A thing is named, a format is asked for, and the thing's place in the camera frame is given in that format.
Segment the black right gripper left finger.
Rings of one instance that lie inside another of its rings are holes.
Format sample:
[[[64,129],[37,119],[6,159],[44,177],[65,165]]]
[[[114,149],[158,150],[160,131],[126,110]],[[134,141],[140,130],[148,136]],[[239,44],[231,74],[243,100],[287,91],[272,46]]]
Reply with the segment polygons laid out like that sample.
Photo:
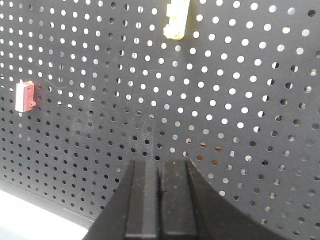
[[[104,210],[87,232],[89,240],[158,240],[159,173],[152,161],[131,161]]]

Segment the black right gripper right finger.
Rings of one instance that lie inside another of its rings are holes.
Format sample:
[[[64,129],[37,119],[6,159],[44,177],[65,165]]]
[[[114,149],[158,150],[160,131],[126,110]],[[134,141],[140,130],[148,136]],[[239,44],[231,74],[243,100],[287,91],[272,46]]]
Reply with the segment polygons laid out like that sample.
[[[163,173],[162,239],[282,239],[223,199],[190,160],[166,161]]]

